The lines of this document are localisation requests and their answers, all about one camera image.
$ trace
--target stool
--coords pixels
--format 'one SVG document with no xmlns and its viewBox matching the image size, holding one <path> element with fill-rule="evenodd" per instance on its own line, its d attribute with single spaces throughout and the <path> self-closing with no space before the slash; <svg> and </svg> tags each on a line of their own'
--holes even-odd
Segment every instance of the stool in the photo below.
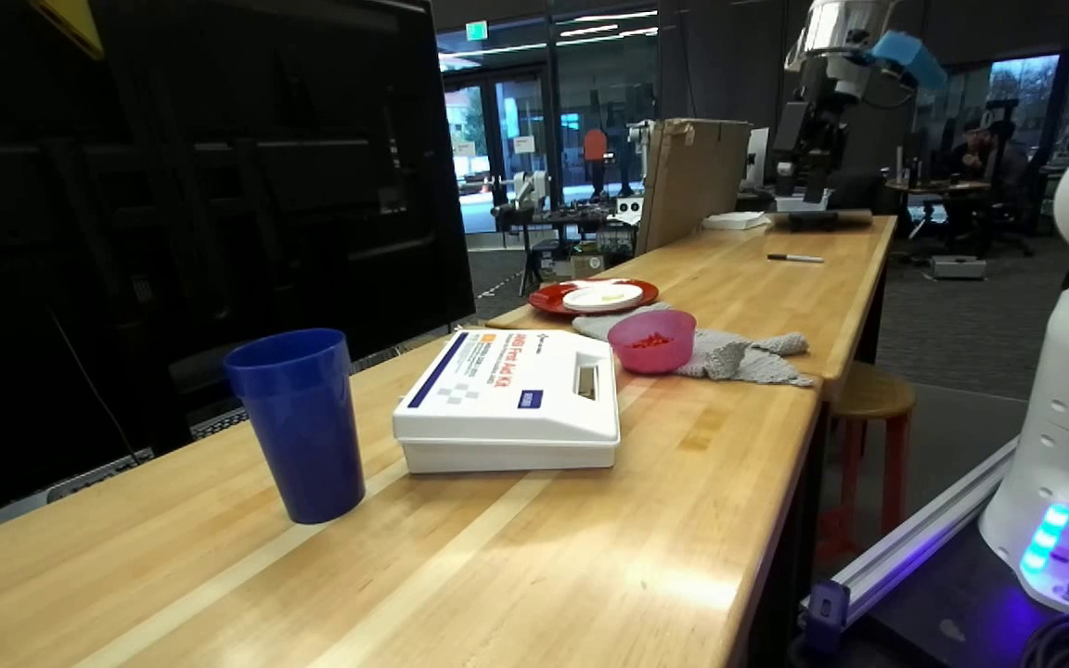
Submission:
<svg viewBox="0 0 1069 668">
<path fill-rule="evenodd" d="M 873 363 L 852 363 L 844 385 L 831 400 L 831 423 L 842 429 L 842 478 L 826 543 L 842 556 L 852 551 L 858 484 L 863 434 L 873 419 L 888 428 L 879 528 L 890 530 L 904 516 L 904 445 L 908 445 L 913 385 Z"/>
</svg>

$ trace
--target wooden table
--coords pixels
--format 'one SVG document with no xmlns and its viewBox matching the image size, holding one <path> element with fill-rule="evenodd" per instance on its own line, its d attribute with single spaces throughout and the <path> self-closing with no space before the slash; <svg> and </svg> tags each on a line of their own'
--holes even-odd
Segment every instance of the wooden table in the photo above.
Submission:
<svg viewBox="0 0 1069 668">
<path fill-rule="evenodd" d="M 801 332 L 835 382 L 888 239 L 705 234 L 611 276 L 713 327 Z M 611 470 L 410 478 L 388 411 L 436 345 L 353 374 L 366 496 L 333 523 L 280 516 L 243 423 L 0 523 L 0 664 L 723 664 L 818 393 L 618 377 Z"/>
</svg>

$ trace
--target blue plastic cup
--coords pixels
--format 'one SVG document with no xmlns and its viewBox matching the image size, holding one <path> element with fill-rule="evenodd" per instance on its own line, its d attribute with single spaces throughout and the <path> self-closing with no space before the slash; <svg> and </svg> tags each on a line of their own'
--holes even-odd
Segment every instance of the blue plastic cup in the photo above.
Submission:
<svg viewBox="0 0 1069 668">
<path fill-rule="evenodd" d="M 341 332 L 311 327 L 243 342 L 230 349 L 226 377 L 293 523 L 333 521 L 363 496 Z"/>
</svg>

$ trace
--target person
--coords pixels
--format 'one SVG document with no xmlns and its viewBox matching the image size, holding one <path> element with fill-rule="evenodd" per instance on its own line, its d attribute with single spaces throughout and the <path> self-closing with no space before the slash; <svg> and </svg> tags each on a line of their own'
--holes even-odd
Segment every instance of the person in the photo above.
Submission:
<svg viewBox="0 0 1069 668">
<path fill-rule="evenodd" d="M 603 199 L 608 139 L 602 125 L 583 132 L 583 163 L 593 181 L 593 199 Z"/>
<path fill-rule="evenodd" d="M 993 139 L 981 131 L 981 124 L 964 125 L 956 146 L 948 147 L 948 181 L 987 181 Z"/>
</svg>

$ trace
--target black panel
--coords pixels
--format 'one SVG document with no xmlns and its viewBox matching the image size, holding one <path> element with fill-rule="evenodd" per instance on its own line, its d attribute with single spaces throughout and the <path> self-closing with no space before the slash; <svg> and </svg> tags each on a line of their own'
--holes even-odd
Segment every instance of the black panel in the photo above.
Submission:
<svg viewBox="0 0 1069 668">
<path fill-rule="evenodd" d="M 105 62 L 0 0 L 0 504 L 184 445 L 243 339 L 470 311 L 425 4 L 91 14 Z"/>
</svg>

